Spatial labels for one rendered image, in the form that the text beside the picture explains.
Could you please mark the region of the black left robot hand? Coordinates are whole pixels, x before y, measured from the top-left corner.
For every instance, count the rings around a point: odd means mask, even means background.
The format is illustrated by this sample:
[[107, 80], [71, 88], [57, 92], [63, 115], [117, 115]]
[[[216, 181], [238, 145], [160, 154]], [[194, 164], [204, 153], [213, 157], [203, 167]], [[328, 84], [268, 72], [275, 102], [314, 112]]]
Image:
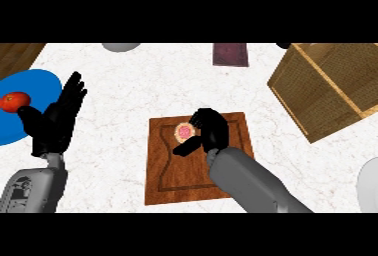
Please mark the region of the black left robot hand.
[[35, 157], [43, 157], [48, 153], [64, 154], [67, 151], [86, 94], [82, 74], [74, 72], [60, 99], [49, 105], [45, 112], [32, 106], [23, 106], [18, 109], [24, 131], [33, 137], [32, 155]]

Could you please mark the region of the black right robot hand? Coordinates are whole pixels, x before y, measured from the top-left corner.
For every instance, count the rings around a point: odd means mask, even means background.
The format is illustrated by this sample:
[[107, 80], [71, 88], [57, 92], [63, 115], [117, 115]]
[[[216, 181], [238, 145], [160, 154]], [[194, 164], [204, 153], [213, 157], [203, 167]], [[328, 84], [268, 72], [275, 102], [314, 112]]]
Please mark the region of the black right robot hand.
[[200, 147], [204, 152], [229, 146], [229, 125], [222, 114], [212, 108], [200, 108], [190, 123], [201, 130], [175, 149], [173, 154], [187, 157]]

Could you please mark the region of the pink frosted cupcake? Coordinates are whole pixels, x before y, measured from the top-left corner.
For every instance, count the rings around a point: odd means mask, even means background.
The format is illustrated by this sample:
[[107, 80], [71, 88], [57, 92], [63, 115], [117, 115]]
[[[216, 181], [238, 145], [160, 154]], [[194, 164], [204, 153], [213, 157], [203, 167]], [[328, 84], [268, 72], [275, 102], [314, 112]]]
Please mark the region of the pink frosted cupcake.
[[191, 137], [195, 136], [195, 128], [190, 122], [182, 122], [175, 129], [175, 138], [179, 143], [184, 143]]

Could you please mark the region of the brown wooden cutting board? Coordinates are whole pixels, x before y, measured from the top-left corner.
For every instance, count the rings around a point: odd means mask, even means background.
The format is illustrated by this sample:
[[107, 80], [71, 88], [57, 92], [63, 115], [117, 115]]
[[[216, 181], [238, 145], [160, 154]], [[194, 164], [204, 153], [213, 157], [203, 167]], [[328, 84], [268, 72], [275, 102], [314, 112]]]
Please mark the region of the brown wooden cutting board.
[[187, 157], [173, 154], [179, 146], [176, 127], [188, 121], [190, 116], [150, 119], [147, 205], [229, 198], [209, 177], [204, 150], [198, 149]]

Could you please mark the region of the brown wicker basket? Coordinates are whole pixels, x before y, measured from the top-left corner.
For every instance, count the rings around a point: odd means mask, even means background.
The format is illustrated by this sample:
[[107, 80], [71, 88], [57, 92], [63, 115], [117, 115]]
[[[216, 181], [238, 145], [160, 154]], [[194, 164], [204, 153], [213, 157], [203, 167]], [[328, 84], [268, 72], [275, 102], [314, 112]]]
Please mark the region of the brown wicker basket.
[[378, 43], [294, 43], [268, 86], [317, 142], [378, 113]]

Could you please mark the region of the red tomato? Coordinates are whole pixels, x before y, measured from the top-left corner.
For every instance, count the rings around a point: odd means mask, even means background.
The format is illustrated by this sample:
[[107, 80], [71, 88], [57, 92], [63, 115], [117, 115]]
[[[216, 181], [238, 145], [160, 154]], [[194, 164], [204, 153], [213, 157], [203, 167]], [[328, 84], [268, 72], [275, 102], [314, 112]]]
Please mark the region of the red tomato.
[[24, 92], [8, 93], [0, 99], [0, 109], [8, 113], [15, 113], [23, 106], [29, 106], [32, 97]]

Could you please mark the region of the brown wooden cabinet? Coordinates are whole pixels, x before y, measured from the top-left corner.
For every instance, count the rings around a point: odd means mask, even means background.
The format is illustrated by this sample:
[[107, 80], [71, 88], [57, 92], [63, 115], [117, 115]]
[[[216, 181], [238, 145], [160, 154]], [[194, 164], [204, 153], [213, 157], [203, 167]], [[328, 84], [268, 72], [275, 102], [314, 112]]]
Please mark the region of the brown wooden cabinet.
[[45, 43], [0, 43], [0, 80], [30, 69]]

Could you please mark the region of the dark purple rectangular box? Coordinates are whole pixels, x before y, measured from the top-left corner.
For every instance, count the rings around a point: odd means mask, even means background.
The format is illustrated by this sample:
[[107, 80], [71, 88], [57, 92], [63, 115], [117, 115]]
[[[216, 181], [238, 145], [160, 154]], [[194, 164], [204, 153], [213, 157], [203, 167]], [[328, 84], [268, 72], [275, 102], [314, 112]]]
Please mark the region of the dark purple rectangular box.
[[213, 46], [213, 64], [218, 66], [247, 67], [247, 44], [216, 43]]

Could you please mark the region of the grey rounded object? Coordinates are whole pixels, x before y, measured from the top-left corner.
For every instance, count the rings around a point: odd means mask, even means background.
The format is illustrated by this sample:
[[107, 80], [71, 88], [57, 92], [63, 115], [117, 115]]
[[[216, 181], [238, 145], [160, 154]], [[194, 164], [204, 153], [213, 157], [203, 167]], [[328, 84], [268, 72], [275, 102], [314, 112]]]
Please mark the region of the grey rounded object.
[[102, 46], [108, 51], [120, 53], [133, 50], [139, 43], [104, 43]]

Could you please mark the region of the pale grey rounded appliance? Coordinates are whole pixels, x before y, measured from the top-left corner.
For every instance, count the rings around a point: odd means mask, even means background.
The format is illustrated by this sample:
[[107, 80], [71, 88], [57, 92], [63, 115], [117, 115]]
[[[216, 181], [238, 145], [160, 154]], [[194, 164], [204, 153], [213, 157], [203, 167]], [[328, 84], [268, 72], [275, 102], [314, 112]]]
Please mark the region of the pale grey rounded appliance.
[[356, 190], [361, 210], [365, 213], [378, 213], [378, 157], [361, 169]]

